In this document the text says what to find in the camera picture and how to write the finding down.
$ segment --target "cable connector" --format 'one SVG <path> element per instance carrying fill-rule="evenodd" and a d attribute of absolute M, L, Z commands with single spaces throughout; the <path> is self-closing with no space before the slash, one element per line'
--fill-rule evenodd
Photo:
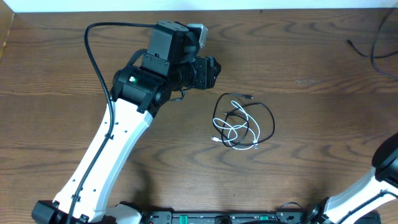
<path fill-rule="evenodd" d="M 213 140 L 213 141 L 215 141 L 215 142 L 220 142 L 220 141 L 221 141 L 221 139 L 219 139 L 219 138 L 216 137 L 216 136 L 211 137 L 211 140 Z"/>
<path fill-rule="evenodd" d="M 257 143 L 257 140 L 254 140 L 253 144 L 254 144 L 254 149 L 259 149 L 259 145 Z"/>

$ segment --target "white panel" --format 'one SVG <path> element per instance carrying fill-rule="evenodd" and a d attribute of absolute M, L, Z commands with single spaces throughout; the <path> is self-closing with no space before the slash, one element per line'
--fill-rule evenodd
<path fill-rule="evenodd" d="M 81 214 L 87 215 L 90 218 L 89 222 L 98 222 L 102 219 L 109 195 L 120 170 L 132 147 L 152 122 L 152 116 L 148 111 L 145 111 L 144 114 L 138 113 L 137 106 L 132 103 L 118 99 L 117 102 L 112 102 L 112 104 L 115 115 L 115 125 L 112 132 L 114 137 L 108 141 L 99 155 L 83 185 L 83 190 L 80 192 L 81 200 L 76 203 L 73 211 L 73 216 L 76 218 L 79 218 Z M 83 174 L 100 148 L 108 129 L 109 107 L 107 107 L 101 126 L 77 170 L 54 198 L 60 203 L 58 209 L 61 211 L 69 212 L 72 195 L 75 194 Z"/>
<path fill-rule="evenodd" d="M 395 0 L 4 0 L 14 12 L 330 9 L 396 7 Z"/>
<path fill-rule="evenodd" d="M 107 208 L 105 215 L 116 218 L 118 224 L 139 224 L 142 217 L 137 210 L 122 204 Z"/>

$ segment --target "wood grain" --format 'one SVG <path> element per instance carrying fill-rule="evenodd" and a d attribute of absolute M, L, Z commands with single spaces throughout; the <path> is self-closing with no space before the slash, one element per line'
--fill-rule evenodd
<path fill-rule="evenodd" d="M 398 130 L 397 83 L 366 58 L 383 9 L 217 12 L 17 14 L 0 61 L 0 222 L 30 223 L 37 200 L 53 199 L 76 169 L 105 110 L 83 43 L 100 21 L 202 22 L 201 55 L 222 72 L 213 89 L 168 102 L 136 144 L 109 204 L 134 201 L 175 210 L 273 210 L 304 206 L 345 190 L 371 166 L 374 151 Z M 378 54 L 398 47 L 397 13 L 386 23 Z M 150 29 L 101 27 L 93 53 L 111 85 L 131 54 L 146 47 Z M 378 60 L 398 70 L 396 57 Z M 234 151 L 210 141 L 211 115 L 226 92 L 254 95 L 276 121 L 258 150 Z M 225 99 L 220 111 L 229 108 Z M 251 109 L 263 127 L 271 121 Z M 383 223 L 398 223 L 397 203 Z"/>

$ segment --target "cable clip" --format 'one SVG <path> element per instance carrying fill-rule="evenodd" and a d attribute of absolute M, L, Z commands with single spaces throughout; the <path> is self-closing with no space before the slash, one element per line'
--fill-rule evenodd
<path fill-rule="evenodd" d="M 71 197 L 71 199 L 74 199 L 75 197 L 76 197 L 76 195 L 73 194 L 72 197 Z M 81 198 L 80 196 L 77 198 L 77 202 L 80 202 L 80 198 Z"/>
<path fill-rule="evenodd" d="M 257 143 L 257 140 L 254 140 L 253 144 L 254 144 L 254 149 L 259 149 L 259 145 Z"/>

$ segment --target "black joint housing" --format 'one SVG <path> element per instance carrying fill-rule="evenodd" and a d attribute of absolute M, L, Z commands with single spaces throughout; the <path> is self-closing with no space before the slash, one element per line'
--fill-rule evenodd
<path fill-rule="evenodd" d="M 32 211 L 32 218 L 39 224 L 64 224 L 67 222 L 68 214 L 58 209 L 59 203 L 52 203 L 50 200 L 39 200 Z M 90 218 L 81 215 L 79 219 L 72 217 L 70 223 L 87 223 Z M 102 220 L 96 223 L 100 224 L 116 224 L 116 219 L 111 216 L 104 215 Z"/>
<path fill-rule="evenodd" d="M 398 187 L 398 133 L 379 146 L 373 155 L 372 166 L 376 168 L 376 180 Z"/>
<path fill-rule="evenodd" d="M 155 116 L 159 107 L 170 99 L 167 80 L 136 66 L 126 66 L 116 72 L 111 89 L 112 100 L 122 98 L 138 106 L 137 111 L 148 110 Z"/>

